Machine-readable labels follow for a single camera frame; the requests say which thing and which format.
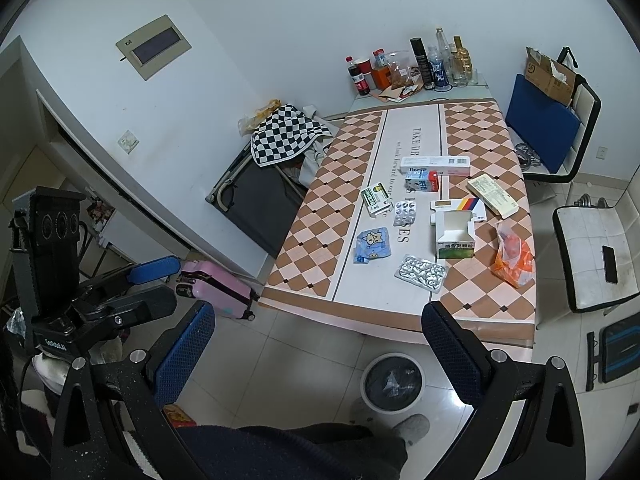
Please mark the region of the green white medicine box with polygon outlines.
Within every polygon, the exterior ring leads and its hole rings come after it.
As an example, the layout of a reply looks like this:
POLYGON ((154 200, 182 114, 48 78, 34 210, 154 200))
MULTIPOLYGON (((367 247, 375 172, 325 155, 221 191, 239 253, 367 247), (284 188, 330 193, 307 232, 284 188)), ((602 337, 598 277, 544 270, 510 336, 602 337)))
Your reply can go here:
POLYGON ((438 210, 434 215, 437 259, 472 258, 475 254, 475 226, 468 210, 438 210))

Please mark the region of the green white lozenge box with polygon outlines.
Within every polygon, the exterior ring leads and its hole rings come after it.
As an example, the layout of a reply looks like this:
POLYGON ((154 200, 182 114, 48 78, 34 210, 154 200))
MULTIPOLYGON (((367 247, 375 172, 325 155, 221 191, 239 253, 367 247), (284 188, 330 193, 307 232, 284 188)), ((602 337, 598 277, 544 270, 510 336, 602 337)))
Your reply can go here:
POLYGON ((360 195, 369 216, 372 218, 376 218, 380 214, 385 214, 394 206, 382 182, 363 188, 360 191, 360 195))

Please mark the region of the white round trash bin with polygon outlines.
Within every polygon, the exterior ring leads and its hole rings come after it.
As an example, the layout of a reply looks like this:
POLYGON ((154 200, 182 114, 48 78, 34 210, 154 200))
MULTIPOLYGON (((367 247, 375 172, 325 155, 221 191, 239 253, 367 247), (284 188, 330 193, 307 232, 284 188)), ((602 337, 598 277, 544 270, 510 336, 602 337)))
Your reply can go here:
POLYGON ((373 359, 360 378, 360 396, 372 411, 382 415, 408 412, 422 398, 424 371, 412 356, 386 353, 373 359))

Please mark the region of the red packet on floor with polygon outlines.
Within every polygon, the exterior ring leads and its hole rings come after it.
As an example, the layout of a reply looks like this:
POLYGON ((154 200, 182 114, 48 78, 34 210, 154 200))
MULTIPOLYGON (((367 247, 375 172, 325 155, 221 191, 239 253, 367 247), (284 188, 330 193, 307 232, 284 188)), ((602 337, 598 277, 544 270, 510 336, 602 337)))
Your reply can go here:
POLYGON ((165 405, 163 407, 163 412, 171 423, 171 426, 174 428, 190 428, 198 426, 198 423, 176 404, 165 405))

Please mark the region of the large silver blister sheet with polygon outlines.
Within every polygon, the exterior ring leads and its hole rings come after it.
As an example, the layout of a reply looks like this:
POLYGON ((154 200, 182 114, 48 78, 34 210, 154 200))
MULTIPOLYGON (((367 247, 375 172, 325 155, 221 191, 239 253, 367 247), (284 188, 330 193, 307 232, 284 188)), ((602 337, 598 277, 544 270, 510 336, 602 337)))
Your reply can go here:
POLYGON ((448 268, 446 266, 413 255, 405 255, 401 259, 394 277, 429 292, 439 292, 447 274, 448 268))

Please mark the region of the orange plastic bag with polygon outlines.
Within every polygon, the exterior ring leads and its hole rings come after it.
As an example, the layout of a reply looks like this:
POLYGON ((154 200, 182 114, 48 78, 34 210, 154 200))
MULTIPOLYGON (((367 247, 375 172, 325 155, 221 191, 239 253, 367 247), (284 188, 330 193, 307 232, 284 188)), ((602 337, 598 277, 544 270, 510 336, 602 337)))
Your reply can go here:
POLYGON ((529 283, 535 274, 534 256, 529 244, 501 221, 497 224, 498 250, 490 270, 514 288, 529 283))

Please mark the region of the person's dark trousers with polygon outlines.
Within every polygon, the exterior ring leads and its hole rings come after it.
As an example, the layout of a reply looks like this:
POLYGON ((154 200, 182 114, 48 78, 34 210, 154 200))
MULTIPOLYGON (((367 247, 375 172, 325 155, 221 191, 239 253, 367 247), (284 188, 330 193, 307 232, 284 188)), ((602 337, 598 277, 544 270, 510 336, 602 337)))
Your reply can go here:
POLYGON ((405 441, 366 426, 183 427, 178 435, 209 479, 398 479, 405 441))

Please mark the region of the blue cartoon sachet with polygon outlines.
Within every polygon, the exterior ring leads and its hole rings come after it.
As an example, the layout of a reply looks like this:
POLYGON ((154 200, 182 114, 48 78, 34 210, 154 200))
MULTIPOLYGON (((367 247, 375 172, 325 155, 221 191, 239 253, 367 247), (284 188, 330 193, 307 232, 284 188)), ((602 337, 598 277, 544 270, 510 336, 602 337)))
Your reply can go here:
POLYGON ((356 237, 354 263, 366 264, 392 254, 390 237, 385 226, 360 232, 356 237))

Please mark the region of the black phone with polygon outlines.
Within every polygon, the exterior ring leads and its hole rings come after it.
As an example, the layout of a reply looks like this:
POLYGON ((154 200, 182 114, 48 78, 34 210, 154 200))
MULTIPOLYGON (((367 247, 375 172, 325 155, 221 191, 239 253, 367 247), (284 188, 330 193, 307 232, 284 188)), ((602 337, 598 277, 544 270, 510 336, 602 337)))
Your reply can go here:
POLYGON ((602 246, 602 258, 605 281, 607 283, 617 284, 618 274, 614 248, 610 246, 602 246))

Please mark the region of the white chair with phone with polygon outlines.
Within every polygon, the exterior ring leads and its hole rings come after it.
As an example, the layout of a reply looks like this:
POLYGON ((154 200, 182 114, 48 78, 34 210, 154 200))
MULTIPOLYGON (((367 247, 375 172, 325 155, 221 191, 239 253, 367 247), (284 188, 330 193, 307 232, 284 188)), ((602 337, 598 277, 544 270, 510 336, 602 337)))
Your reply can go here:
POLYGON ((576 313, 639 297, 639 176, 611 207, 563 206, 552 214, 568 307, 576 313), (605 281, 602 246, 615 250, 618 283, 605 281))

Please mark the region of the blue white small carton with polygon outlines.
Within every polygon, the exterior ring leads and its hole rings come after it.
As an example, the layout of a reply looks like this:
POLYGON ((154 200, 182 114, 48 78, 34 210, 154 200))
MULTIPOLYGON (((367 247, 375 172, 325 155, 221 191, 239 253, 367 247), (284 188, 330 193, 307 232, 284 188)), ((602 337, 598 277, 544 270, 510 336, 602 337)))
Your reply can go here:
POLYGON ((405 174, 405 188, 412 192, 437 193, 439 174, 437 171, 413 169, 405 174))

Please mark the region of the long white red box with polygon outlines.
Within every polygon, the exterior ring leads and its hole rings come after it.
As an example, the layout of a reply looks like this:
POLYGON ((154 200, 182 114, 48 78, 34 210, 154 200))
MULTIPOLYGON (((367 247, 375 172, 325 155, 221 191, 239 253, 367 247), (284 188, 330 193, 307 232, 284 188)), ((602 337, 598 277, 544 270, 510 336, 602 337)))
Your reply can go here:
POLYGON ((435 171, 443 176, 469 177, 471 161, 468 156, 405 156, 400 161, 400 172, 435 171))

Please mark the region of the blue label bottle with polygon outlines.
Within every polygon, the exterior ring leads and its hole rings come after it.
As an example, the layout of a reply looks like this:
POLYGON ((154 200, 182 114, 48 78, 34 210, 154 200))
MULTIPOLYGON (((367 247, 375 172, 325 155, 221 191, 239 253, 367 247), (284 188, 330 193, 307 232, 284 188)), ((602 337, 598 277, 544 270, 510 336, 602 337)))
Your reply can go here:
POLYGON ((435 81, 435 90, 438 92, 450 91, 451 84, 447 76, 445 64, 442 60, 442 56, 440 55, 439 50, 435 46, 427 47, 427 58, 428 62, 430 62, 432 66, 435 81))

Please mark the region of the gold cap bottle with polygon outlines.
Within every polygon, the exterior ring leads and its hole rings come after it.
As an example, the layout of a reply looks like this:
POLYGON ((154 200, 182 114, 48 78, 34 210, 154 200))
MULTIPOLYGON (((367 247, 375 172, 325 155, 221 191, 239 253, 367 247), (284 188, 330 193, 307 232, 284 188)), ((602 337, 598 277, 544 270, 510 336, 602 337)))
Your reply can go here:
POLYGON ((469 50, 462 44, 460 36, 454 36, 454 42, 450 44, 450 53, 454 57, 459 81, 466 86, 478 84, 477 70, 474 68, 469 50))

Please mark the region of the wall electrical panel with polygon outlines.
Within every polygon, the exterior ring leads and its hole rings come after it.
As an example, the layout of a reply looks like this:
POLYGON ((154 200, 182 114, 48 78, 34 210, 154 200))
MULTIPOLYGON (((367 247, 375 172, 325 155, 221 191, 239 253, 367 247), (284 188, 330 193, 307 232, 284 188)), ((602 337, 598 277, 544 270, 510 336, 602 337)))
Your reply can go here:
POLYGON ((143 80, 191 49, 190 42, 165 14, 116 42, 116 47, 143 80))

